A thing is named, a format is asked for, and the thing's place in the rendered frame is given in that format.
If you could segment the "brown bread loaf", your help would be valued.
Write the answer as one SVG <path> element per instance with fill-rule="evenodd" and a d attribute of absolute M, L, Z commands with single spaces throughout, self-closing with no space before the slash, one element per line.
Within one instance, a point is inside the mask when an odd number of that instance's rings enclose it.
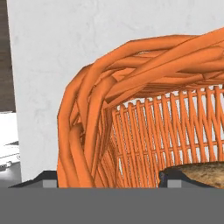
<path fill-rule="evenodd" d="M 180 167 L 195 176 L 215 185 L 215 188 L 224 189 L 224 162 L 208 162 L 182 164 L 172 167 Z"/>

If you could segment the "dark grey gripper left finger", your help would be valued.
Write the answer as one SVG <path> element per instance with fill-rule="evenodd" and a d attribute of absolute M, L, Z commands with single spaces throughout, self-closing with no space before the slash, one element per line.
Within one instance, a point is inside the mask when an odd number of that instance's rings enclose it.
<path fill-rule="evenodd" d="M 57 188 L 58 176 L 56 171 L 42 171 L 36 178 L 12 185 L 11 188 Z"/>

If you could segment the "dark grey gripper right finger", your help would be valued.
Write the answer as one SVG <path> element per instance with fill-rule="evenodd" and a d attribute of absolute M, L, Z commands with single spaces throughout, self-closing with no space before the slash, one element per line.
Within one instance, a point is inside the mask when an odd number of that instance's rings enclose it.
<path fill-rule="evenodd" d="M 159 172 L 159 188 L 215 188 L 211 184 L 180 167 L 169 167 Z"/>

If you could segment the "white kitchen fitting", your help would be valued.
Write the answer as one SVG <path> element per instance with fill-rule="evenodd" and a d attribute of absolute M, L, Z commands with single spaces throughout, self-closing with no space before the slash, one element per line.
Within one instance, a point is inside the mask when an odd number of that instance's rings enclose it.
<path fill-rule="evenodd" d="M 0 112 L 0 172 L 19 162 L 17 114 Z"/>

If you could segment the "orange wicker basket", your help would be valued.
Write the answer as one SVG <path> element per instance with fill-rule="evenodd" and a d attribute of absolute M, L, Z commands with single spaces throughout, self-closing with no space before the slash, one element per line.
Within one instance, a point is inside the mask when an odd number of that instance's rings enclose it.
<path fill-rule="evenodd" d="M 58 113 L 59 187 L 157 187 L 224 162 L 224 27 L 131 40 L 84 66 Z"/>

